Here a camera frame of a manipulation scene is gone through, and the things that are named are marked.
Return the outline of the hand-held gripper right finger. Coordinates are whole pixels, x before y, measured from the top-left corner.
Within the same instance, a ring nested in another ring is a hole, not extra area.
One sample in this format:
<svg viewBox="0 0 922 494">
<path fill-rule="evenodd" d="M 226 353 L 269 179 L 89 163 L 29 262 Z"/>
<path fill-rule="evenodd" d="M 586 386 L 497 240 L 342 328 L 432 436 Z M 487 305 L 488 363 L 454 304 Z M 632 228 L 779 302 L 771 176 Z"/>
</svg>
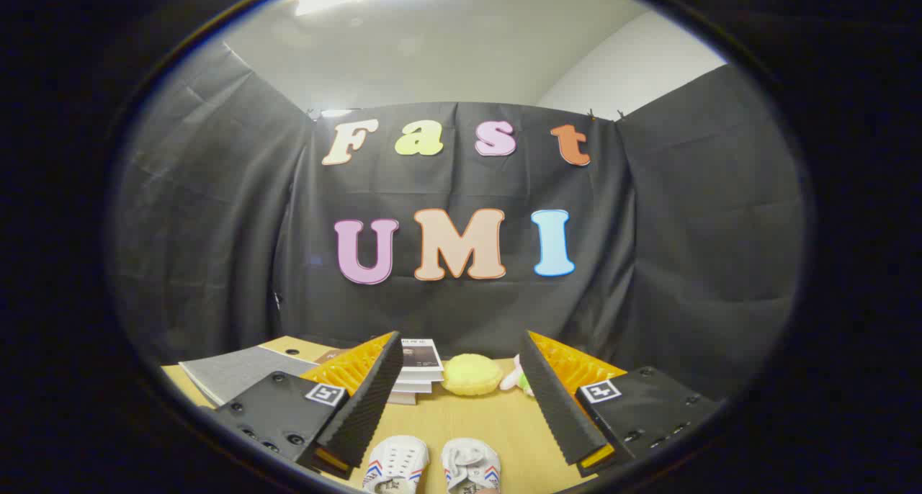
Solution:
<svg viewBox="0 0 922 494">
<path fill-rule="evenodd" d="M 582 477 L 657 455 L 723 408 L 655 367 L 626 372 L 537 332 L 524 334 L 518 359 L 564 461 Z"/>
</svg>

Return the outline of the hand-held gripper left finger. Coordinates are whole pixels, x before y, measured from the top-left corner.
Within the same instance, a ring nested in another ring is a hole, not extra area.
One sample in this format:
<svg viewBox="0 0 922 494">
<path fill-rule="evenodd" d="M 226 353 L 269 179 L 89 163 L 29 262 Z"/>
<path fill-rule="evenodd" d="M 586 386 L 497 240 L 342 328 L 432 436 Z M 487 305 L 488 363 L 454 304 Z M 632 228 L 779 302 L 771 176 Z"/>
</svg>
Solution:
<svg viewBox="0 0 922 494">
<path fill-rule="evenodd" d="M 282 460 L 348 480 L 363 456 L 403 366 L 389 332 L 293 374 L 268 372 L 215 411 L 221 428 Z"/>
</svg>

